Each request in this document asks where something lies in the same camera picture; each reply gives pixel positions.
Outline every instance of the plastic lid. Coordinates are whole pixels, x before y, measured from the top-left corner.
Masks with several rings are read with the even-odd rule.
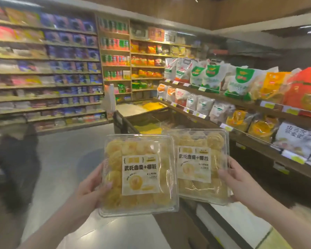
[[[218,169],[228,169],[229,136],[222,129],[163,130],[174,138],[180,197],[228,204],[230,190]]]
[[[115,134],[105,143],[103,181],[113,182],[102,217],[178,211],[173,138]]]

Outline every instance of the tile floor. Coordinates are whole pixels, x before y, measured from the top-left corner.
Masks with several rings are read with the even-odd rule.
[[[93,170],[112,124],[39,137],[42,171],[34,191],[22,241],[38,229],[70,196],[79,182]],[[60,249],[170,248],[152,215],[101,218],[92,213],[75,233],[68,235]]]

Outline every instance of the right hand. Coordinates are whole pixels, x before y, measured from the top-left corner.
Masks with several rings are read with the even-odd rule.
[[[220,169],[219,177],[232,189],[234,201],[240,201],[256,216],[262,218],[277,201],[245,171],[232,157],[228,157],[230,168]]]

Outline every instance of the hand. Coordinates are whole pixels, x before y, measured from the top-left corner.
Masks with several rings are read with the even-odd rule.
[[[228,158],[231,168],[228,171],[219,170],[219,177],[232,189],[233,201],[240,201],[256,216],[262,218],[277,201],[264,191],[235,159],[230,156]]]
[[[76,231],[99,208],[104,195],[112,188],[110,182],[96,189],[102,181],[103,166],[104,162],[91,172],[55,214],[56,218],[66,224],[66,234]]]

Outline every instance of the person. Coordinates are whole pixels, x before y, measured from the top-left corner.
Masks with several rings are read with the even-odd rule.
[[[256,216],[269,222],[293,249],[311,249],[311,224],[271,197],[232,157],[229,157],[229,164],[231,168],[219,170],[219,176],[232,189],[232,200],[240,201]],[[112,188],[111,183],[98,187],[102,168],[103,162],[19,249],[55,249],[66,235],[77,230]]]

